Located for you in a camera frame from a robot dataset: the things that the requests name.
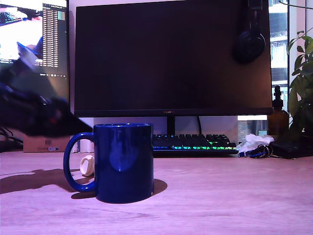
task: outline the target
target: mechanical keyboard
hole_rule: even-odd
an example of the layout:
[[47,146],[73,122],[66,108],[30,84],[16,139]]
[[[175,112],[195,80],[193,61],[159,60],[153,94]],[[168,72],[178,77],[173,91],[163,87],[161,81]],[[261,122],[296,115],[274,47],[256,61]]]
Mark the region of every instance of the mechanical keyboard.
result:
[[180,134],[153,135],[154,154],[237,154],[236,144],[229,141],[226,135]]
[[0,12],[0,26],[21,21],[20,17],[16,17],[9,12]]

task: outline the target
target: black headphones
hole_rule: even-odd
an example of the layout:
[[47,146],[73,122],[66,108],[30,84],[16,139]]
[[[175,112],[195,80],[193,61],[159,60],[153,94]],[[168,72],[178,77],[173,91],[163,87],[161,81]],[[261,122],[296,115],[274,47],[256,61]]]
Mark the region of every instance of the black headphones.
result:
[[262,0],[248,0],[250,30],[237,38],[233,55],[241,64],[247,64],[259,57],[265,48],[265,39],[261,34],[260,13]]

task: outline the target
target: mug handle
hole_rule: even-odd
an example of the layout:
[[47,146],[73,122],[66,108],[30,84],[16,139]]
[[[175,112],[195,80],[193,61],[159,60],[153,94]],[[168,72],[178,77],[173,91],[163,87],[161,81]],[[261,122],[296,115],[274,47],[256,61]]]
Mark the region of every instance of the mug handle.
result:
[[88,133],[88,132],[80,133],[80,134],[73,136],[70,139],[70,141],[68,142],[67,147],[65,149],[65,152],[64,152],[63,170],[64,170],[65,178],[67,179],[67,182],[69,183],[69,185],[74,190],[76,190],[78,192],[92,192],[92,191],[95,191],[95,181],[92,181],[91,183],[89,183],[87,185],[80,185],[79,183],[75,182],[75,180],[73,179],[72,174],[70,172],[70,169],[69,169],[70,152],[71,152],[74,144],[81,139],[87,139],[87,140],[90,140],[91,142],[93,142],[93,140],[94,140],[93,133]]

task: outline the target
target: computer screen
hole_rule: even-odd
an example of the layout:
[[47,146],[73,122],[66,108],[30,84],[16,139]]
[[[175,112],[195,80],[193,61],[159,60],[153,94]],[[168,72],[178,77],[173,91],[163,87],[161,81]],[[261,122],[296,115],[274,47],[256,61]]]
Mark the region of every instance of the computer screen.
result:
[[0,0],[0,72],[23,47],[37,56],[12,87],[69,101],[67,16],[66,0]]
[[74,113],[271,113],[268,1],[263,1],[257,19],[265,40],[263,53],[251,63],[239,62],[233,53],[239,35],[254,22],[251,12],[247,0],[77,7]]

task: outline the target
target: blue mug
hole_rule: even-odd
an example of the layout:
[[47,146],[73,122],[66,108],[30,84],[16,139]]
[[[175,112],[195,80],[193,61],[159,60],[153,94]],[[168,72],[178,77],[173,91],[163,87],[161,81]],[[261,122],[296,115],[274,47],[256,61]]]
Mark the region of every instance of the blue mug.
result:
[[[131,203],[153,193],[153,147],[151,124],[95,125],[93,133],[71,138],[64,152],[63,169],[69,185],[78,192],[95,192],[107,203]],[[94,143],[94,181],[87,185],[75,182],[69,168],[69,155],[81,139]]]

